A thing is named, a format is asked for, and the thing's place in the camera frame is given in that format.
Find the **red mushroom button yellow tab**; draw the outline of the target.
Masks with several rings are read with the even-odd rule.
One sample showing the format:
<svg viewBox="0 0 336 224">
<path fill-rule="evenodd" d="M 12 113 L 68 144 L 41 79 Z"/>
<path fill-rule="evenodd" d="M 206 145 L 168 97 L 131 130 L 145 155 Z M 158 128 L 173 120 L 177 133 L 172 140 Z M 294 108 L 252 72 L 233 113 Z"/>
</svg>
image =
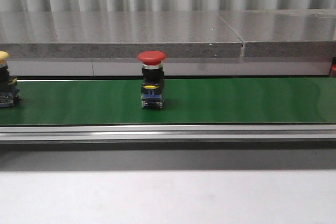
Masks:
<svg viewBox="0 0 336 224">
<path fill-rule="evenodd" d="M 151 50 L 138 54 L 142 62 L 143 82 L 141 85 L 141 106 L 163 108 L 163 90 L 165 86 L 162 61 L 166 54 L 162 51 Z"/>
</svg>

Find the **grey stone counter slab left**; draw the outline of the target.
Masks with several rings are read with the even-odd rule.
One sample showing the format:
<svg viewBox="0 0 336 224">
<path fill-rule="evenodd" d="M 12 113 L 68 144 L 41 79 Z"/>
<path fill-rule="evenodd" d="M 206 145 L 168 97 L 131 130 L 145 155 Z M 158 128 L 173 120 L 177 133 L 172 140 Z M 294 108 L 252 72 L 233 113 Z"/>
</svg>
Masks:
<svg viewBox="0 0 336 224">
<path fill-rule="evenodd" d="M 241 41 L 216 12 L 2 12 L 1 50 L 13 58 L 238 58 Z"/>
</svg>

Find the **green conveyor belt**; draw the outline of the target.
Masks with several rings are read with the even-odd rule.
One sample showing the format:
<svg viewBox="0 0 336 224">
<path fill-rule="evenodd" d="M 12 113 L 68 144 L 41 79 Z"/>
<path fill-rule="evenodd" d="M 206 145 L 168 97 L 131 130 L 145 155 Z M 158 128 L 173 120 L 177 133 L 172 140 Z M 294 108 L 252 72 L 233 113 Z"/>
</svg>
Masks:
<svg viewBox="0 0 336 224">
<path fill-rule="evenodd" d="M 1 125 L 335 122 L 334 78 L 168 79 L 163 109 L 141 107 L 141 83 L 20 82 Z"/>
</svg>

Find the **yellow mushroom button at left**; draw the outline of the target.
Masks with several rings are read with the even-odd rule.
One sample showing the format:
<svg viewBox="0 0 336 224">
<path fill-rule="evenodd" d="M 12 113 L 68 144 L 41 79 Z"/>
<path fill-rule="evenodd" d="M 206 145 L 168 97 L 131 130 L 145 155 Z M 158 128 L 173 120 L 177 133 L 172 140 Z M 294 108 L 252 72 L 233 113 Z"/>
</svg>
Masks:
<svg viewBox="0 0 336 224">
<path fill-rule="evenodd" d="M 20 101 L 20 89 L 17 86 L 17 76 L 11 76 L 6 59 L 9 54 L 1 51 L 1 108 L 13 107 Z"/>
</svg>

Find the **aluminium conveyor frame rail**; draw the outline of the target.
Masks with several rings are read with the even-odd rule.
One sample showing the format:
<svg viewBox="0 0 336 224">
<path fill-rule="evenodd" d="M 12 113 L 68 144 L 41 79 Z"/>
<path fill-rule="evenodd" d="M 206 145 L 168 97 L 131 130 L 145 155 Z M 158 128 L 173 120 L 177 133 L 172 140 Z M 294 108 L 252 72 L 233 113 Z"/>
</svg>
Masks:
<svg viewBox="0 0 336 224">
<path fill-rule="evenodd" d="M 335 148 L 335 124 L 5 126 L 1 150 Z"/>
</svg>

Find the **grey stone counter slab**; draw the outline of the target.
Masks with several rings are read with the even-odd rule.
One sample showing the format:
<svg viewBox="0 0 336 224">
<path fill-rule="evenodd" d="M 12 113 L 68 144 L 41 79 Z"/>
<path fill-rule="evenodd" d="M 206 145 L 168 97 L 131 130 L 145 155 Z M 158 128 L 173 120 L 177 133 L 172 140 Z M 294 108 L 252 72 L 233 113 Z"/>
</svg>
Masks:
<svg viewBox="0 0 336 224">
<path fill-rule="evenodd" d="M 335 57 L 335 9 L 231 10 L 218 14 L 241 39 L 246 59 Z"/>
<path fill-rule="evenodd" d="M 13 58 L 238 58 L 241 41 L 216 12 L 2 12 L 1 50 Z"/>
</svg>

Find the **red object at right edge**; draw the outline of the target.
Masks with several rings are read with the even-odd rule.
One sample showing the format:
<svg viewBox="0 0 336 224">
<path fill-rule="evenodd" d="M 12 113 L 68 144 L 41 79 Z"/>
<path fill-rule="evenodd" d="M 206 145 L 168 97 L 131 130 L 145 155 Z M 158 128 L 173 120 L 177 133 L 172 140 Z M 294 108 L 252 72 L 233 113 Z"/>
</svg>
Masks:
<svg viewBox="0 0 336 224">
<path fill-rule="evenodd" d="M 333 60 L 332 60 L 330 77 L 336 77 L 336 57 L 333 57 Z"/>
</svg>

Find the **grey stone counter slab right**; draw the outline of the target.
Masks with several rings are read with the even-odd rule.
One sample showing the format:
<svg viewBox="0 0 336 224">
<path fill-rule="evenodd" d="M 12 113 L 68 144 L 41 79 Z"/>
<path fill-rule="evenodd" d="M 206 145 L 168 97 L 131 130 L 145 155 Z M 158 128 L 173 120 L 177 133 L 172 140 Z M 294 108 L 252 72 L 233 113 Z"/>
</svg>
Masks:
<svg viewBox="0 0 336 224">
<path fill-rule="evenodd" d="M 335 9 L 231 10 L 218 14 L 241 39 L 246 59 L 335 57 Z"/>
</svg>

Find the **white cabinet panel under counter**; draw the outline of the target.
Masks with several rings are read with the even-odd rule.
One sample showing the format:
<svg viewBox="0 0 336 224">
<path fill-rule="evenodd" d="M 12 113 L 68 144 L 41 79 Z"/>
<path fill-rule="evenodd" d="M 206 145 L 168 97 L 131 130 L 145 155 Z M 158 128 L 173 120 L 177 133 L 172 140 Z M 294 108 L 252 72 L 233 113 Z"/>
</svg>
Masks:
<svg viewBox="0 0 336 224">
<path fill-rule="evenodd" d="M 9 59 L 9 71 L 17 76 L 140 76 L 137 59 Z M 328 75 L 330 60 L 273 59 L 167 59 L 167 76 L 318 76 Z"/>
</svg>

